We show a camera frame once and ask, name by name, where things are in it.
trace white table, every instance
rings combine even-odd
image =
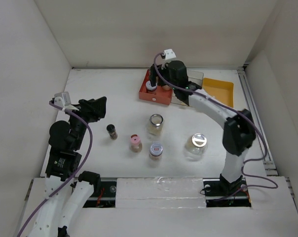
[[[233,82],[234,107],[239,110],[247,107],[236,70],[198,71],[203,72],[205,78]],[[101,177],[219,177],[226,154],[221,127],[194,108],[175,104],[164,106],[140,100],[138,91],[145,73],[145,69],[71,70],[65,91],[70,93],[72,103],[77,103],[79,99],[108,98],[105,118],[90,124],[94,136],[93,148],[82,170],[100,173]],[[152,114],[161,114],[165,119],[159,139],[164,146],[161,162],[151,162],[149,159],[152,140],[148,138],[145,126]],[[59,112],[57,120],[61,119],[68,120],[69,116]],[[116,126],[118,133],[115,141],[109,138],[106,131],[110,123]],[[184,155],[184,144],[190,135],[198,132],[208,139],[208,149],[201,160],[190,161]],[[138,134],[142,140],[143,150],[139,154],[129,149],[132,134]],[[89,136],[86,133],[79,151],[82,156],[88,143]],[[45,176],[49,150],[42,167],[42,177]],[[256,140],[246,158],[261,156],[261,148]],[[265,175],[262,162],[247,164],[245,171]]]
[[[246,101],[235,70],[201,70],[204,77],[234,83],[234,105],[246,108]],[[116,208],[84,208],[70,233],[72,237],[94,236],[269,236],[298,237],[298,214],[284,177],[271,177],[277,190],[250,189],[252,208],[206,208],[205,197],[199,195],[200,177],[218,177],[224,166],[223,131],[214,121],[193,108],[180,105],[163,106],[138,99],[145,70],[72,70],[65,88],[73,103],[79,99],[107,96],[106,117],[92,123],[94,143],[83,170],[98,172],[102,177],[183,177],[179,179],[118,179]],[[160,141],[164,153],[160,163],[149,163],[150,139],[146,123],[150,115],[165,118]],[[68,120],[58,113],[57,120]],[[112,141],[106,126],[113,123],[118,139]],[[183,155],[188,136],[201,132],[209,147],[200,161],[192,162]],[[139,154],[129,150],[129,137],[137,133],[143,142]],[[88,136],[80,152],[85,155]],[[41,172],[45,176],[49,148]],[[262,155],[254,141],[246,158]],[[262,162],[251,162],[246,172],[265,175]],[[42,201],[44,178],[35,179],[23,219]],[[246,178],[248,184],[270,185],[267,181]],[[23,234],[27,235],[34,219]]]
[[[298,237],[298,214],[284,177],[279,188],[249,189],[252,207],[206,208],[200,179],[118,179],[116,208],[83,208],[71,237]],[[44,178],[32,187],[23,222],[43,199]],[[247,178],[249,184],[269,185]],[[33,218],[22,236],[34,224]]]

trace orange box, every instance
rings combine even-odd
[[[233,108],[233,83],[204,78],[202,88],[215,99]]]
[[[149,81],[149,70],[147,70],[143,84],[139,90],[139,99],[147,100],[151,102],[156,102],[159,104],[169,105],[172,99],[173,90],[164,90],[161,86],[158,85],[154,94],[147,93],[146,82]]]

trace metal jar lid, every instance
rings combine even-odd
[[[163,117],[159,114],[154,114],[150,116],[149,121],[153,126],[160,127],[163,124]]]
[[[150,147],[150,154],[153,155],[154,157],[158,157],[161,155],[163,152],[163,147],[161,143],[159,142],[154,142],[151,147]]]
[[[157,89],[157,85],[156,86],[152,86],[150,81],[146,82],[146,89],[148,91],[155,91]]]
[[[192,136],[192,142],[194,146],[201,148],[206,146],[207,139],[203,134],[196,133]]]

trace pink-lidded jar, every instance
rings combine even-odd
[[[141,152],[143,144],[141,143],[140,137],[137,134],[131,135],[130,137],[130,149],[133,152]]]

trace white panel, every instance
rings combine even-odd
[[[242,66],[277,0],[35,0],[74,67]]]
[[[245,108],[246,101],[235,70],[202,71],[205,77],[234,83],[234,106]],[[90,157],[82,170],[100,173],[102,177],[219,177],[223,170],[226,150],[222,144],[222,128],[206,114],[194,108],[174,105],[169,106],[139,100],[138,91],[142,84],[145,69],[98,69],[71,70],[66,91],[73,103],[79,99],[107,96],[107,110],[104,119],[91,123],[93,146]],[[152,114],[164,117],[164,127],[159,138],[150,138],[146,124]],[[60,112],[57,120],[69,120],[69,116]],[[110,139],[106,126],[114,124],[118,138]],[[192,161],[184,145],[189,136],[201,132],[208,141],[203,158]],[[130,136],[138,134],[143,143],[143,150],[134,153],[129,149]],[[149,147],[153,140],[164,146],[162,159],[155,162],[149,158]],[[86,134],[80,153],[85,154],[89,144]],[[45,175],[49,153],[43,165],[41,175]],[[261,157],[261,148],[257,140],[246,158]],[[245,171],[251,174],[265,175],[263,163],[251,162]]]
[[[30,178],[0,180],[0,237],[14,235],[30,183]]]
[[[298,133],[298,0],[285,1],[265,51]]]
[[[72,237],[298,237],[294,209],[85,208]]]
[[[205,208],[202,178],[118,179],[116,208]]]
[[[247,76],[274,162],[290,178],[298,208],[298,133],[264,51],[247,68]]]
[[[265,54],[247,73],[276,167],[290,178],[298,208],[298,0],[283,2],[262,42]]]
[[[42,190],[41,187],[44,187],[44,182],[40,180],[44,179],[35,179],[24,219],[42,200],[40,190]],[[184,195],[182,185],[186,184],[185,189],[191,196],[197,188],[198,179],[195,180],[197,183],[194,180],[190,183],[188,179],[182,181],[176,179],[179,181],[179,188],[178,190],[174,189],[173,193]],[[95,237],[96,233],[101,233],[103,237],[298,237],[298,214],[293,205],[286,204],[292,203],[292,198],[288,195],[289,190],[284,188],[286,186],[283,182],[284,178],[277,177],[274,180],[281,187],[277,191],[277,195],[273,190],[260,192],[261,189],[260,191],[253,190],[254,193],[251,195],[256,197],[254,201],[259,206],[261,203],[258,201],[264,199],[266,195],[270,198],[267,200],[269,203],[284,203],[284,206],[272,205],[269,210],[247,207],[169,208],[164,203],[166,204],[164,209],[144,208],[144,205],[123,208],[83,208],[73,225],[71,237]],[[132,192],[141,197],[141,191],[147,187],[151,189],[156,185],[159,186],[157,181],[158,179],[149,179],[149,182],[146,179],[131,179],[131,183],[128,183],[127,179],[121,179],[118,181],[117,191],[121,189],[122,193],[118,195],[132,198],[128,194],[128,192]],[[160,182],[162,181],[170,181],[170,179],[160,179]],[[165,193],[159,193],[158,190],[154,192],[157,197],[165,197]]]
[[[296,210],[285,177],[269,177],[278,184],[277,189],[249,188],[251,205],[254,210],[293,209]],[[264,179],[246,177],[247,184],[274,185]]]
[[[278,14],[280,13],[282,6],[286,0],[278,0],[274,9],[272,10],[269,18],[267,19],[259,37],[257,38],[257,41],[255,42],[248,58],[247,62],[251,62],[257,54],[264,49],[266,45],[266,41],[268,37],[270,36],[271,31],[273,30],[273,27],[275,25],[275,20],[278,17]]]
[[[0,177],[39,174],[69,70],[33,0],[0,0]]]

